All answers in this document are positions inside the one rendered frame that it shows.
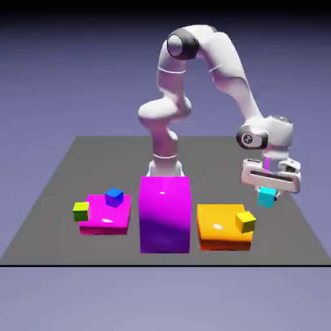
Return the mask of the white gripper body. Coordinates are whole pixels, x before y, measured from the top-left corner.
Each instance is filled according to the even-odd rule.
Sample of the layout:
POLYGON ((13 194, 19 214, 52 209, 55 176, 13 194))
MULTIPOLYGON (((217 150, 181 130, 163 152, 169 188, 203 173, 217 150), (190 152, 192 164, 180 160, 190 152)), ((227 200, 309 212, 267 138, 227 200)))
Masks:
POLYGON ((298 193, 301 188, 301 164, 291 158, 278 164, 278 171, 264 168, 262 160, 245 159, 241 181, 255 187, 268 187, 278 191, 298 193))

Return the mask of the small cyan cube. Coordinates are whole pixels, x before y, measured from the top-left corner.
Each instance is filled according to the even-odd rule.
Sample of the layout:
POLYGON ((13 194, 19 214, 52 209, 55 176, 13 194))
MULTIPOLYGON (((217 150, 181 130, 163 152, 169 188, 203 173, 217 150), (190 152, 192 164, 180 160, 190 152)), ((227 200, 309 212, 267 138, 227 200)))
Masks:
POLYGON ((277 190, 268 187, 260 187, 257 197, 257 204, 259 206, 272 208, 275 201, 277 190))

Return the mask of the small yellow cube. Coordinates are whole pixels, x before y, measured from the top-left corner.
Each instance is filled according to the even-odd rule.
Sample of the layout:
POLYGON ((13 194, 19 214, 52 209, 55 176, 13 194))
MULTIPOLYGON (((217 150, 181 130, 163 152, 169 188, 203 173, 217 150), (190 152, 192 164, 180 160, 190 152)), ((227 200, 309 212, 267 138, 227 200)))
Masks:
POLYGON ((254 231, 256 218, 250 211, 242 211, 235 215, 235 225, 241 233, 254 231))

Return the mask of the small blue cube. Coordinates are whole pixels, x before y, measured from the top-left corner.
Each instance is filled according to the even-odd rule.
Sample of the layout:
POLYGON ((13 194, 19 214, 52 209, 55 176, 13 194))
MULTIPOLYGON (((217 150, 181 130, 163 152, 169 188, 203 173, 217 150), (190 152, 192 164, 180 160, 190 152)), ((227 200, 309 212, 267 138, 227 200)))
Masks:
POLYGON ((123 191, 115 187, 110 188, 105 193, 105 203, 113 208, 117 208, 123 202, 123 191))

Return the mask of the small green cube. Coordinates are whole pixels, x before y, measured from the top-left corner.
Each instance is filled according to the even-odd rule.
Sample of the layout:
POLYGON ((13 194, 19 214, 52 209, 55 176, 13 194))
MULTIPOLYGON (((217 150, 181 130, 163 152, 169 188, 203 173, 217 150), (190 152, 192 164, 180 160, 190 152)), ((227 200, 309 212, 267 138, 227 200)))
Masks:
POLYGON ((75 202, 72 212, 75 222, 87 222, 89 220, 89 202, 75 202))

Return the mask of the large orange box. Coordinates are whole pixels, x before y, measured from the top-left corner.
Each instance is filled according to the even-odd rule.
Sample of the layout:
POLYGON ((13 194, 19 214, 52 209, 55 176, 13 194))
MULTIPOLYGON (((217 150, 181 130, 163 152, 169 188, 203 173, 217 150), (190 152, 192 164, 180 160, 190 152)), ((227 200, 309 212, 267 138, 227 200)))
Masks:
POLYGON ((247 211, 242 204, 199 204, 197 226, 202 251, 249 251, 253 231, 241 233, 235 215, 247 211))

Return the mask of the large tall magenta box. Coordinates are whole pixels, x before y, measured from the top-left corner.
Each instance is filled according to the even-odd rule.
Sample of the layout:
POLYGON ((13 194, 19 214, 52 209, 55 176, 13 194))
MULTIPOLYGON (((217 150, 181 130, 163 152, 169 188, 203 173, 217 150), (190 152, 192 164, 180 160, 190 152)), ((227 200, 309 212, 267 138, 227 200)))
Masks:
POLYGON ((138 212, 142 253, 189 253, 191 186, 188 176, 143 176, 138 212))

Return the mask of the large flat magenta box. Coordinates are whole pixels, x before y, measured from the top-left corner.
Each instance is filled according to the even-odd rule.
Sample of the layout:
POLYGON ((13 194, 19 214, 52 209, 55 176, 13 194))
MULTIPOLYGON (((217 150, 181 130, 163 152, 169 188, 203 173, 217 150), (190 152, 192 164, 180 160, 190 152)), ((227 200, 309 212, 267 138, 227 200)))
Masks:
POLYGON ((108 206, 104 195, 88 195, 88 221, 78 222, 82 235, 126 235, 131 214, 131 196, 124 195, 117 207, 108 206))

